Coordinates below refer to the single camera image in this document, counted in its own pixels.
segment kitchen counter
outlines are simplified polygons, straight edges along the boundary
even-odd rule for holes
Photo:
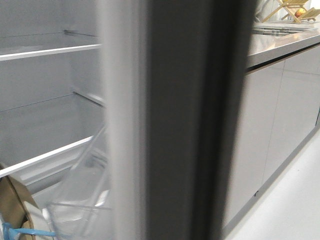
[[[255,23],[259,26],[316,28],[286,36],[253,34],[248,53],[247,67],[251,68],[292,52],[320,44],[320,21],[292,24],[292,21]]]

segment white shelf edge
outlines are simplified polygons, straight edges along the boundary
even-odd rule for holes
[[[17,163],[17,164],[12,165],[12,166],[8,166],[8,167],[0,170],[0,178],[5,177],[5,176],[10,175],[10,174],[13,174],[13,173],[15,173],[15,172],[17,172],[19,170],[25,169],[27,167],[30,167],[30,166],[34,165],[34,164],[43,162],[43,161],[51,158],[54,155],[59,155],[59,154],[62,154],[64,152],[66,152],[66,151],[74,149],[76,147],[79,147],[80,145],[84,145],[85,143],[89,142],[92,139],[92,137],[93,136],[89,136],[87,138],[84,138],[82,140],[73,142],[71,144],[68,144],[66,146],[57,148],[55,150],[49,151],[49,152],[44,153],[42,155],[33,157],[31,159],[25,160],[23,162]]]
[[[37,50],[37,51],[11,53],[11,54],[0,55],[0,61],[25,59],[25,58],[39,57],[39,56],[45,56],[45,55],[53,55],[53,54],[71,53],[71,52],[78,52],[78,51],[84,51],[84,50],[98,49],[100,47],[101,47],[101,44],[90,44],[90,45],[69,46],[69,47]]]

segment blue tape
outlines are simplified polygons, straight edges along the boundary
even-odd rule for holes
[[[29,234],[29,235],[38,235],[38,236],[49,236],[55,237],[56,233],[51,231],[43,231],[30,228],[12,228],[12,225],[9,222],[4,222],[2,224],[3,228],[3,238],[4,240],[18,240],[18,234]]]

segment refrigerator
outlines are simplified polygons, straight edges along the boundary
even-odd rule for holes
[[[112,239],[220,239],[254,9],[0,0],[0,177],[45,208],[104,125]]]

